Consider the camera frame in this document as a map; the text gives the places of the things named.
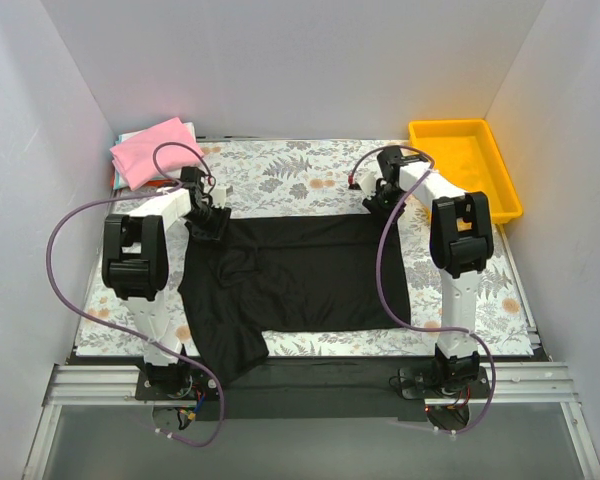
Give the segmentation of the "black t-shirt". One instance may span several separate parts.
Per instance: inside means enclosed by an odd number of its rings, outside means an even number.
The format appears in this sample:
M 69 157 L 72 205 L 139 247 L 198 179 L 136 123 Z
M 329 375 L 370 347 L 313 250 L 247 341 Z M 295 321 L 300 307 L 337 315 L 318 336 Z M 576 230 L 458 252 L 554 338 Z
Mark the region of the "black t-shirt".
M 269 355 L 264 332 L 392 328 L 375 283 L 383 223 L 370 214 L 230 220 L 217 244 L 189 241 L 179 285 L 194 344 L 224 385 Z M 387 303 L 411 320 L 397 229 L 382 261 Z

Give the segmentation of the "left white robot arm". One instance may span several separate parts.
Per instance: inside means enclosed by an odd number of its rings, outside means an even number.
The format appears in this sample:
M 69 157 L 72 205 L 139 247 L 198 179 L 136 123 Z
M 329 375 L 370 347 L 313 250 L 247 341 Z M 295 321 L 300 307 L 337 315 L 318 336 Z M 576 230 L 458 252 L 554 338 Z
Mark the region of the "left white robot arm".
M 182 354 L 183 342 L 169 326 L 164 289 L 169 277 L 166 234 L 185 221 L 190 238 L 217 244 L 224 236 L 231 210 L 226 195 L 216 199 L 214 181 L 197 167 L 181 170 L 183 186 L 148 200 L 126 214 L 104 221 L 102 279 L 131 313 L 137 331 L 151 343 Z

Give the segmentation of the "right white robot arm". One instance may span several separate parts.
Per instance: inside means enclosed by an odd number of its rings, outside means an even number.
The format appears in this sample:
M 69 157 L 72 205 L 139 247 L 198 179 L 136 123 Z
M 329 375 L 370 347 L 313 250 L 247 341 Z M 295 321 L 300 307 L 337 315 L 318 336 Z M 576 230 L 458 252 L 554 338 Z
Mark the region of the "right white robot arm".
M 428 153 L 406 145 L 377 147 L 363 157 L 377 156 L 380 176 L 355 180 L 365 195 L 363 205 L 380 218 L 383 229 L 375 263 L 375 283 L 381 306 L 399 326 L 420 333 L 436 333 L 436 354 L 448 361 L 472 359 L 486 343 L 475 333 L 478 286 L 494 251 L 489 200 L 483 192 L 467 192 L 435 169 Z M 382 261 L 389 231 L 410 197 L 431 214 L 429 251 L 442 286 L 442 314 L 438 328 L 415 327 L 395 314 L 382 283 Z

